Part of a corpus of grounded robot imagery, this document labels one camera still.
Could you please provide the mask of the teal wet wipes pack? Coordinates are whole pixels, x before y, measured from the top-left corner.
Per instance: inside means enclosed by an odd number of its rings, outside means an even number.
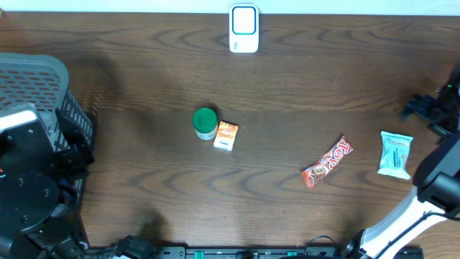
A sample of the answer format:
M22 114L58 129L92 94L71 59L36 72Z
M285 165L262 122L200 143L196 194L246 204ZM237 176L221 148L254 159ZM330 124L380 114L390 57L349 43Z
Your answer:
M378 173L405 180L410 179L406 163L410 154L413 137L381 131L382 155Z

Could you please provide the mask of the green lid jar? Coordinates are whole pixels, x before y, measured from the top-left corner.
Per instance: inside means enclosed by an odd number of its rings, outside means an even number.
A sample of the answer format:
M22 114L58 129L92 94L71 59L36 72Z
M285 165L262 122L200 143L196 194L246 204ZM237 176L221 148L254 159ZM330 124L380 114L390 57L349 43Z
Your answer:
M218 130L216 113L209 108L197 109L193 114L193 128L200 139L213 139Z

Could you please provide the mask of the red chocolate bar wrapper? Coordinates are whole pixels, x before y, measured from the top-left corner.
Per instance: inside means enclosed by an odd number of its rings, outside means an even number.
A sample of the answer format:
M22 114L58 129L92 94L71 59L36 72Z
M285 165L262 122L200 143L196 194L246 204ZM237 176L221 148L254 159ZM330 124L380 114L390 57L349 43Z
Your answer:
M306 186L311 190L339 164L344 156L353 150L350 142L342 135L341 139L327 153L302 171L301 175Z

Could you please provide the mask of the orange small box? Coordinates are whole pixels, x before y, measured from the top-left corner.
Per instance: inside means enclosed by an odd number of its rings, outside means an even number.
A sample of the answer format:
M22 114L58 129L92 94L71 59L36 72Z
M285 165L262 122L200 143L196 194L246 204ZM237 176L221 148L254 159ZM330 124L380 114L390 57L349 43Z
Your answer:
M226 151L232 151L239 126L221 121L218 126L213 146Z

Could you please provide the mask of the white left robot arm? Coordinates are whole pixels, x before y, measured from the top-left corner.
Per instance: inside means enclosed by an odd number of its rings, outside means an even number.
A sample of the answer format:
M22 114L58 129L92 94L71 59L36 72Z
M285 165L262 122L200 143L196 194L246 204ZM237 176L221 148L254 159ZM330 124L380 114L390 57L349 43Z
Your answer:
M69 144L56 151L32 104L1 112L1 257L83 258L89 247L74 183L94 162L82 130L59 109Z

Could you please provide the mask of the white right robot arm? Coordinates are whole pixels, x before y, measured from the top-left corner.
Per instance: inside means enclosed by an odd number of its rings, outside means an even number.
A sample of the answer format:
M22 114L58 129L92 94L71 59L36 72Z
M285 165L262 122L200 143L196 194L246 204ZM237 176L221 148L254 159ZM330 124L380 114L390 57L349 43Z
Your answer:
M341 251L343 258L393 258L411 240L446 219L459 220L459 67L437 97L414 95L402 118L417 114L441 139L418 166L413 188L376 225L359 232Z

